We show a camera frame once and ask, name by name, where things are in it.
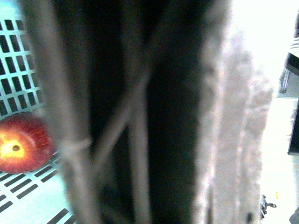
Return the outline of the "brown left gripper right finger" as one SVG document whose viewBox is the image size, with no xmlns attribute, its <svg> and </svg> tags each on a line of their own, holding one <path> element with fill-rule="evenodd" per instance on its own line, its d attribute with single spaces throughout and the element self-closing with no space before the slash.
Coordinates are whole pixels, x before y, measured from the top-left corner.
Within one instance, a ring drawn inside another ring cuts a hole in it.
<svg viewBox="0 0 299 224">
<path fill-rule="evenodd" d="M 196 142 L 196 223 L 259 222 L 261 143 L 272 82 L 238 0 L 217 0 L 204 15 L 199 52 L 201 101 Z"/>
</svg>

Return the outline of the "brown left gripper left finger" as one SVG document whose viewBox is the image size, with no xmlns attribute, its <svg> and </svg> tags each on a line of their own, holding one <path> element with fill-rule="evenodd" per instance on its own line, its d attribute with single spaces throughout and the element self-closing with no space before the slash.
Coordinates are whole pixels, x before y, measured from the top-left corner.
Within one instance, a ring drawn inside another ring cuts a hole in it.
<svg viewBox="0 0 299 224">
<path fill-rule="evenodd" d="M 25 0 L 47 124 L 80 224 L 190 224 L 199 0 Z"/>
</svg>

